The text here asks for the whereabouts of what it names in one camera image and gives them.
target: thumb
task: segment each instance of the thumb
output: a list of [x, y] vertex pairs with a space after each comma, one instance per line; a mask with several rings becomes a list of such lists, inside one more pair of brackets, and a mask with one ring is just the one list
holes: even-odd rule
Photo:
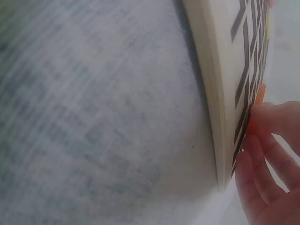
[[300, 102], [254, 105], [251, 119], [263, 129], [282, 136], [300, 155]]

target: finger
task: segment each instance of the finger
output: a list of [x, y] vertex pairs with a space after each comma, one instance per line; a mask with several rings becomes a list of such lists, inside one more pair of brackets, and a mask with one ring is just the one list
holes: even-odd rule
[[268, 0], [269, 8], [273, 8], [275, 5], [275, 0]]
[[267, 204], [261, 198], [254, 180], [252, 160], [247, 152], [241, 152], [236, 162], [236, 184], [243, 209], [250, 224], [257, 220]]
[[285, 191], [274, 181], [264, 159], [262, 147], [258, 138], [256, 136], [246, 137], [243, 148], [252, 158], [255, 183], [259, 193], [263, 200], [270, 205], [284, 195]]
[[251, 119], [271, 133], [281, 135], [300, 156], [300, 103], [254, 105]]
[[259, 138], [266, 159], [280, 179], [290, 190], [300, 188], [300, 167], [295, 160], [269, 132], [260, 128], [257, 129], [256, 135]]

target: orange sticky note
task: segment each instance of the orange sticky note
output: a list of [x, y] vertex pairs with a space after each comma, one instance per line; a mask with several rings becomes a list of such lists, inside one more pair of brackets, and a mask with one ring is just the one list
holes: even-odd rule
[[[266, 92], [266, 85], [264, 83], [261, 83], [259, 85], [256, 100], [255, 100], [256, 105], [261, 105], [263, 103], [263, 98], [264, 98], [265, 92]], [[255, 134], [256, 128], [257, 128], [257, 124], [252, 119], [250, 119], [250, 122], [249, 122], [249, 125], [247, 128], [247, 134], [249, 134], [249, 135]]]

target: gray fabric surface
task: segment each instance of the gray fabric surface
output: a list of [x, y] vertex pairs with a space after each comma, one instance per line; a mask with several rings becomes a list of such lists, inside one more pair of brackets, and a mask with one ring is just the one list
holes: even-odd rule
[[0, 224], [143, 224], [182, 156], [215, 188], [193, 48], [177, 1], [2, 0]]

